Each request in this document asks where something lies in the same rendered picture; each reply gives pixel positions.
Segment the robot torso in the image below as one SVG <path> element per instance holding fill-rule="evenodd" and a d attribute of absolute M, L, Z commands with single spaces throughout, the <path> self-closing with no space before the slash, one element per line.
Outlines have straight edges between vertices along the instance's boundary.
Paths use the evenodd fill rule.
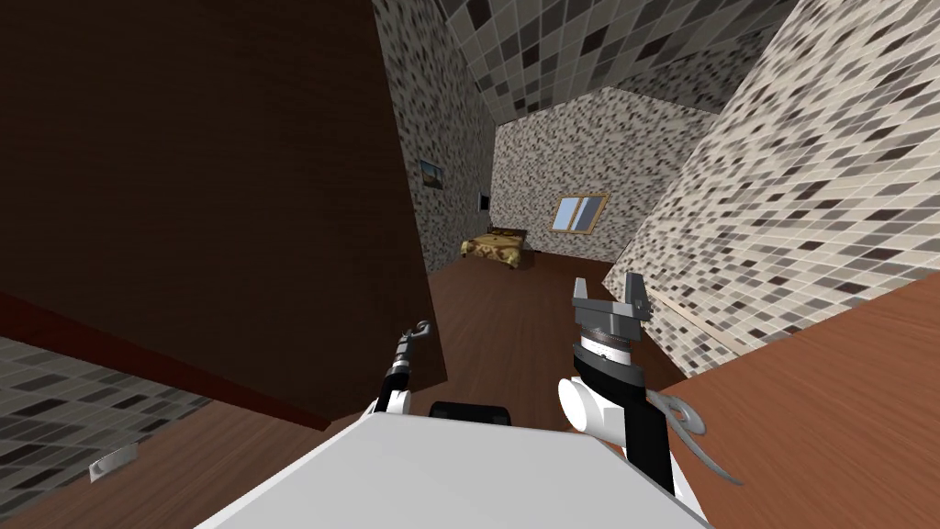
<path fill-rule="evenodd" d="M 571 404 L 578 433 L 371 414 L 195 529 L 712 529 L 605 444 L 613 412 Z"/>

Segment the brown wooden door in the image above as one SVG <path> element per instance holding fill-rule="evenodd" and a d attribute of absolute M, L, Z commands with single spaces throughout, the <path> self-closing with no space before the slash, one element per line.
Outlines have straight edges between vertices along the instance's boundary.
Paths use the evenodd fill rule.
<path fill-rule="evenodd" d="M 715 529 L 940 529 L 940 272 L 676 384 Z"/>

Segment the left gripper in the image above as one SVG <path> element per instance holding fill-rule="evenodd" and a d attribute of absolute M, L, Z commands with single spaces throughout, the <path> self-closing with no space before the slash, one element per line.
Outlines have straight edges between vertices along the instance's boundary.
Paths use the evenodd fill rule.
<path fill-rule="evenodd" d="M 415 329 L 406 330 L 397 343 L 395 362 L 409 362 L 412 357 L 413 343 L 431 333 L 430 321 L 420 321 Z"/>

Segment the wooden framed window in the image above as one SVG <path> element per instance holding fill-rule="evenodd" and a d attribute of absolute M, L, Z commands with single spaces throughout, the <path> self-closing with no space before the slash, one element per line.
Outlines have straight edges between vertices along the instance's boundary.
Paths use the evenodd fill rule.
<path fill-rule="evenodd" d="M 599 220 L 609 194 L 563 195 L 557 201 L 549 231 L 590 234 Z"/>

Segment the bed with yellow patterned cover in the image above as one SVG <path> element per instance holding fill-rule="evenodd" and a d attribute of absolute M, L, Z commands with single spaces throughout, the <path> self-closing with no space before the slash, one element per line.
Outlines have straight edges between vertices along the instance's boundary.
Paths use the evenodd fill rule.
<path fill-rule="evenodd" d="M 524 251 L 526 230 L 488 227 L 475 238 L 462 242 L 460 255 L 468 255 L 500 262 L 509 269 L 518 269 Z"/>

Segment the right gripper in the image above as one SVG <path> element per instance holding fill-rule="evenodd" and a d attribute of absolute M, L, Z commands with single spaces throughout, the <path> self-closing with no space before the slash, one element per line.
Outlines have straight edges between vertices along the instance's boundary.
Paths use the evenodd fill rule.
<path fill-rule="evenodd" d="M 624 303 L 588 298 L 587 281 L 575 280 L 572 305 L 582 334 L 604 335 L 621 342 L 639 342 L 643 323 L 651 320 L 651 303 L 643 276 L 624 275 Z"/>

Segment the small pale grey bar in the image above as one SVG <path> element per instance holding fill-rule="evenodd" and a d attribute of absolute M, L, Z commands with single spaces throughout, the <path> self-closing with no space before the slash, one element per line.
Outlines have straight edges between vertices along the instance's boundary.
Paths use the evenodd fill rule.
<path fill-rule="evenodd" d="M 88 466 L 88 477 L 91 483 L 105 478 L 133 462 L 139 455 L 139 444 L 132 443 L 122 446 L 118 450 L 103 456 Z"/>

